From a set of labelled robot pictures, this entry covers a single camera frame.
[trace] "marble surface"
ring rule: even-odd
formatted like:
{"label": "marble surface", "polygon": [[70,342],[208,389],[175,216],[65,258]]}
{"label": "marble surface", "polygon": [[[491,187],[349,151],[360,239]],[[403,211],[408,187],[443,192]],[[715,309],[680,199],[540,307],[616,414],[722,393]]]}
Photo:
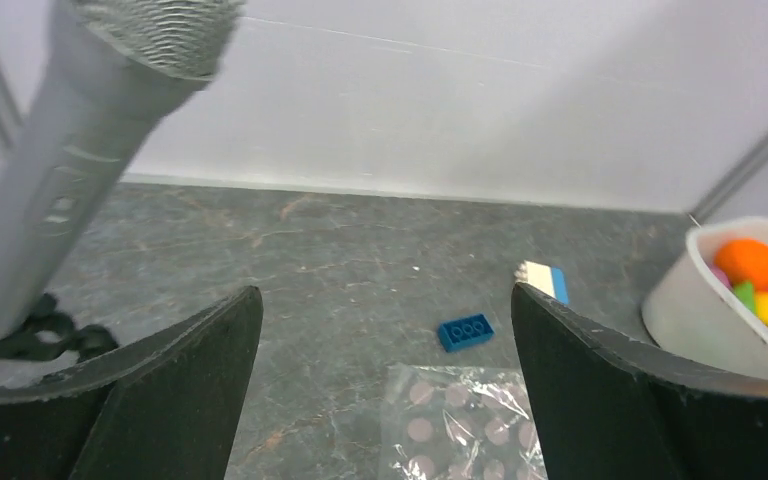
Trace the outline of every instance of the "marble surface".
{"label": "marble surface", "polygon": [[[389,365],[518,368],[509,304],[525,259],[560,267],[579,313],[648,340],[639,302],[691,225],[681,215],[121,185],[53,290],[80,322],[128,343],[260,286],[262,338],[226,478],[373,479]],[[436,326],[476,312],[496,338],[444,353]],[[39,373],[0,362],[0,385]]]}

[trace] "microphone grille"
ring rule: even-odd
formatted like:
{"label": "microphone grille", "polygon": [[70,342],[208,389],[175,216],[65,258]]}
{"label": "microphone grille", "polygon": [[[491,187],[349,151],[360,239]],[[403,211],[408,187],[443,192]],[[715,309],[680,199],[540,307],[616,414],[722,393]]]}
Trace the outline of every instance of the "microphone grille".
{"label": "microphone grille", "polygon": [[243,0],[70,0],[86,26],[167,75],[209,77]]}

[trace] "clear plastic bag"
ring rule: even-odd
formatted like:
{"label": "clear plastic bag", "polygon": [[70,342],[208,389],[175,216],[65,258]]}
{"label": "clear plastic bag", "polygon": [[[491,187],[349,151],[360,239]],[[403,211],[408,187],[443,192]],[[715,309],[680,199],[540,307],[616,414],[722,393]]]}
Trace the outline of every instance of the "clear plastic bag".
{"label": "clear plastic bag", "polygon": [[545,480],[522,374],[390,367],[379,480]]}

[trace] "gray microphone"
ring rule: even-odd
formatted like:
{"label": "gray microphone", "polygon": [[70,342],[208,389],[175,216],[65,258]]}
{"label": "gray microphone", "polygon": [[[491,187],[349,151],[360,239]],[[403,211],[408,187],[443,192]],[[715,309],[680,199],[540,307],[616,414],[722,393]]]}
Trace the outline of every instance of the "gray microphone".
{"label": "gray microphone", "polygon": [[160,120],[205,88],[241,0],[55,0],[51,58],[0,177],[0,340]]}

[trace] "white plastic box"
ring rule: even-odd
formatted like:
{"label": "white plastic box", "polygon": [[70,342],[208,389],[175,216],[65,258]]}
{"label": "white plastic box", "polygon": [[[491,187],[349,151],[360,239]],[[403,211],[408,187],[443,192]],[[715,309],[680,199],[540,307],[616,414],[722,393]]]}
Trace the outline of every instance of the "white plastic box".
{"label": "white plastic box", "polygon": [[643,322],[668,352],[768,379],[768,328],[708,267],[723,244],[738,238],[768,245],[768,218],[691,229],[685,253],[643,302]]}

